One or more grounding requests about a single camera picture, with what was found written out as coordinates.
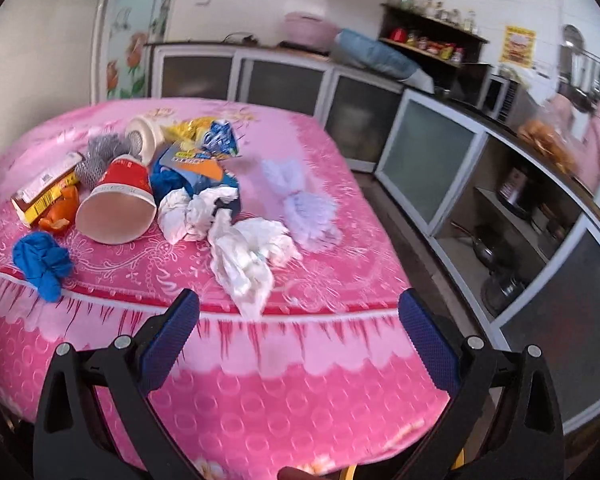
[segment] crumpled paper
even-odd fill
[[[214,222],[216,200],[220,199],[228,204],[236,198],[238,190],[230,186],[210,187],[193,198],[184,188],[175,189],[167,193],[160,202],[158,225],[165,240],[171,245],[180,240],[204,240]]]
[[[304,172],[297,160],[263,160],[262,173],[283,198],[285,224],[298,245],[317,253],[342,241],[342,232],[334,224],[338,205],[328,195],[306,190]]]
[[[221,209],[208,233],[211,270],[247,320],[257,320],[273,289],[274,267],[302,256],[280,222],[249,218],[231,225],[231,212]]]

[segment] red flower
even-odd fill
[[[126,65],[131,70],[138,68],[140,61],[142,60],[142,47],[147,39],[148,37],[144,32],[136,32],[131,37],[131,42],[126,48]]]
[[[107,92],[111,92],[118,86],[118,69],[116,68],[116,61],[109,61],[107,63]]]

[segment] metal screw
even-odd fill
[[[58,355],[66,355],[69,350],[71,350],[71,345],[69,343],[60,343],[56,347],[56,354]]]
[[[526,351],[529,352],[531,357],[540,357],[542,355],[542,350],[536,345],[529,345]]]
[[[113,346],[115,346],[118,350],[128,348],[129,345],[131,345],[131,338],[128,335],[118,336],[113,342]]]
[[[469,348],[474,350],[482,350],[484,348],[484,341],[480,339],[477,335],[472,335],[469,339],[466,340]]]

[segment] frying pan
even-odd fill
[[[476,258],[489,270],[512,269],[515,266],[513,248],[493,228],[480,225],[475,228],[474,234],[454,221],[451,225],[471,237]]]

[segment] pink rice cooker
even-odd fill
[[[329,51],[340,30],[334,23],[313,14],[290,12],[285,16],[286,40],[314,50]]]

